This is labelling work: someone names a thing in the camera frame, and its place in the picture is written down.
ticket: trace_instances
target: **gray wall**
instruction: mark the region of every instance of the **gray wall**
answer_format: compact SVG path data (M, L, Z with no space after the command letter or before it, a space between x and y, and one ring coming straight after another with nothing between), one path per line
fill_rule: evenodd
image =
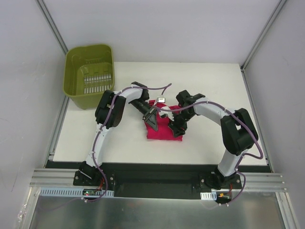
M115 61L240 63L278 0L45 0L68 48Z
M0 7L0 223L13 228L63 99L64 55L34 0Z
M289 0L246 69L276 172L305 228L305 1Z

